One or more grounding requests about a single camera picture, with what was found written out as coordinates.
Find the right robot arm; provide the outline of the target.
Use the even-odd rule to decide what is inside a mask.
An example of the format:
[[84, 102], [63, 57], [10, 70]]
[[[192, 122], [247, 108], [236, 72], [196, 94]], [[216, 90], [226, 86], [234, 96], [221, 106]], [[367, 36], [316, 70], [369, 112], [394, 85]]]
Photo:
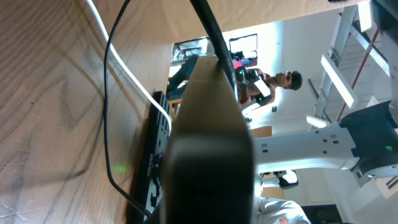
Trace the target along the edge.
[[364, 182], [397, 175], [397, 2], [362, 1], [344, 8], [335, 46], [321, 57], [327, 74], [324, 86], [334, 85], [346, 106], [354, 108], [358, 96], [338, 69], [349, 37], [357, 39], [387, 75], [391, 100], [340, 115], [324, 128], [255, 139], [256, 172], [348, 169]]

